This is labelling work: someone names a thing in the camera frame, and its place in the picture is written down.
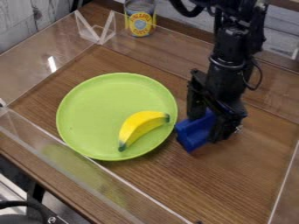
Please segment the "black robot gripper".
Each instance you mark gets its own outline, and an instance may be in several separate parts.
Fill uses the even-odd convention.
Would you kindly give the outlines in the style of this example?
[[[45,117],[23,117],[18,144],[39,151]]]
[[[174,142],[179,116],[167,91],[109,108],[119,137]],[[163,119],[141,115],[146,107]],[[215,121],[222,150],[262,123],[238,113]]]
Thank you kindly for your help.
[[[246,61],[233,61],[210,57],[209,72],[191,70],[187,93],[187,116],[194,121],[206,116],[207,109],[217,114],[210,130],[213,143],[227,140],[238,130],[247,110],[241,97],[246,91]]]

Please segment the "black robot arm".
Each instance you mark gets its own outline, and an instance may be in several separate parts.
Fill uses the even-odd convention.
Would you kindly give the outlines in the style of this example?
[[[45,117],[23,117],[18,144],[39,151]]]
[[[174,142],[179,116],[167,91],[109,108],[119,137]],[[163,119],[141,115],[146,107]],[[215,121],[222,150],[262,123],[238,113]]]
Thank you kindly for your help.
[[[189,81],[187,116],[202,119],[215,115],[209,141],[230,138],[249,116],[242,95],[258,90],[261,84],[250,82],[261,67],[255,54],[266,42],[266,0],[209,0],[197,3],[215,17],[215,46],[210,55],[209,72],[194,69]]]

